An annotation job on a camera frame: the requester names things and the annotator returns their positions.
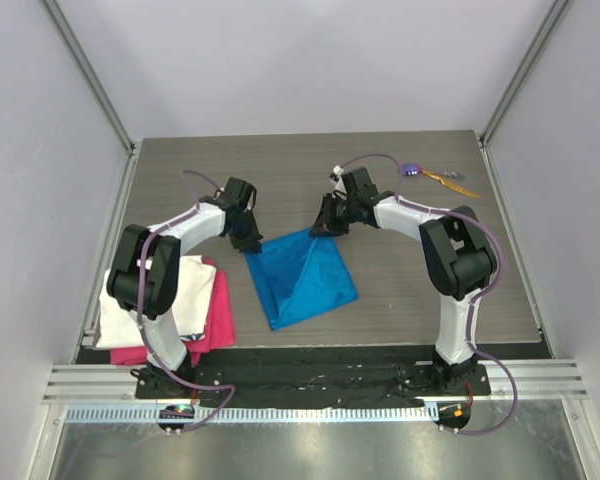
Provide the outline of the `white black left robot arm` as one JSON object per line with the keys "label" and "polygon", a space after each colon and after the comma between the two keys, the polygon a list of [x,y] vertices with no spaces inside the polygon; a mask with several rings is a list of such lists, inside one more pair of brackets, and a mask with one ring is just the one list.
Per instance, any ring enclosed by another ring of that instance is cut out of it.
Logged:
{"label": "white black left robot arm", "polygon": [[191,356],[173,318],[180,259],[214,237],[227,237],[241,253],[260,252],[263,236],[254,215],[256,199],[254,185],[230,177],[224,187],[183,213],[151,227],[131,224],[121,233],[106,291],[135,316],[147,349],[147,363],[137,379],[158,385],[170,398],[183,398],[191,389],[210,389],[194,383]]}

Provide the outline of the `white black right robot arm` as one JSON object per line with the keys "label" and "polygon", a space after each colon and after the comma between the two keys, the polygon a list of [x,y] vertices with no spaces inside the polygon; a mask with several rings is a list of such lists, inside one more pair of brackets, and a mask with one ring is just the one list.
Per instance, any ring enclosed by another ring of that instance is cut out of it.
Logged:
{"label": "white black right robot arm", "polygon": [[445,395],[457,393],[476,372],[474,320],[498,271],[488,232],[469,207],[440,209],[379,191],[364,167],[345,171],[336,166],[329,178],[333,190],[323,195],[309,235],[339,237],[361,223],[420,242],[429,280],[440,295],[432,376],[425,385]]}

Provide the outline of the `blue cloth napkin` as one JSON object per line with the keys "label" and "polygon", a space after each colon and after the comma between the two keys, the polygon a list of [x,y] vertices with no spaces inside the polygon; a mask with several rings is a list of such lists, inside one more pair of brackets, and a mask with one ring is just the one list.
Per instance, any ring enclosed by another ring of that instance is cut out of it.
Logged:
{"label": "blue cloth napkin", "polygon": [[246,262],[269,328],[281,330],[355,302],[359,293],[332,238],[307,229],[266,241]]}

